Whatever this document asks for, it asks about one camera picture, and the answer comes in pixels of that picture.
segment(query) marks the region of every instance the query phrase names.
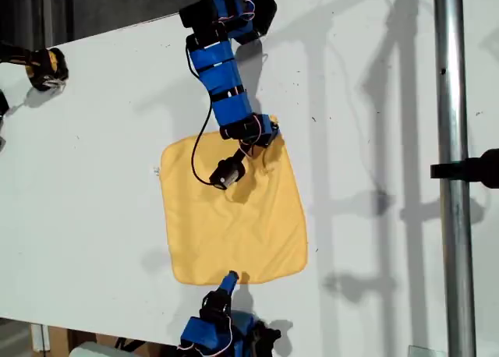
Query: dark background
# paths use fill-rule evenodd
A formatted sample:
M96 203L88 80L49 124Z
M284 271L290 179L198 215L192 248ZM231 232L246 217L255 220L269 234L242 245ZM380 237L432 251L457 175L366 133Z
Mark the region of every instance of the dark background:
M198 0L0 0L0 39L30 49L178 12Z

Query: floor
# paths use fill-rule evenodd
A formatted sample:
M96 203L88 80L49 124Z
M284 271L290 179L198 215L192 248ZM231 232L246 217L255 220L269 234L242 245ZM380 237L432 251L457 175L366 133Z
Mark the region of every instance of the floor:
M47 42L47 10L53 27L52 42L60 44L167 16L198 0L48 1L50 5L44 0L0 0L0 39L41 48Z
M0 355L32 357L30 325L0 318Z

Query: silver pipe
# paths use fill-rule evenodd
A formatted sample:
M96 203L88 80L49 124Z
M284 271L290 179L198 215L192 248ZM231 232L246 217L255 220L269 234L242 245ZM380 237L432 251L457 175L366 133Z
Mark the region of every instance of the silver pipe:
M462 0L434 0L440 163L468 157ZM469 184L441 180L449 357L475 357Z
M46 48L54 46L54 18L52 14L52 0L42 0L43 2L43 23L44 23L44 46Z

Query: yellow cloth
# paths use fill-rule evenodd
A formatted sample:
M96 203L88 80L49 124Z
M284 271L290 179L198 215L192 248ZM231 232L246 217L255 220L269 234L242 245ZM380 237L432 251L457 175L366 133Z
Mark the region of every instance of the yellow cloth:
M217 285L229 270L263 283L301 271L307 241L302 204L288 152L279 135L255 158L245 158L246 174L222 191L198 182L190 158L196 137L166 148L161 157L168 245L175 278L190 285ZM236 140L219 133L201 137L197 174L208 181L221 159L231 157Z

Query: white tabletop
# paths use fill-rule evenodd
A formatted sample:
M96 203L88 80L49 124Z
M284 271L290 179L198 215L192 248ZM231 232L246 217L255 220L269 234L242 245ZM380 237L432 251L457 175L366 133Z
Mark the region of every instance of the white tabletop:
M309 262L242 287L234 307L283 329L280 356L446 350L433 0L276 1L264 55L248 45L238 58L257 53L241 73L279 118ZM498 11L465 0L471 155L498 142ZM179 341L211 289L173 278L155 174L207 112L189 33L171 16L64 44L57 96L28 93L23 69L0 65L0 88L22 105L0 131L0 316ZM481 357L497 357L499 195L471 189L477 338Z

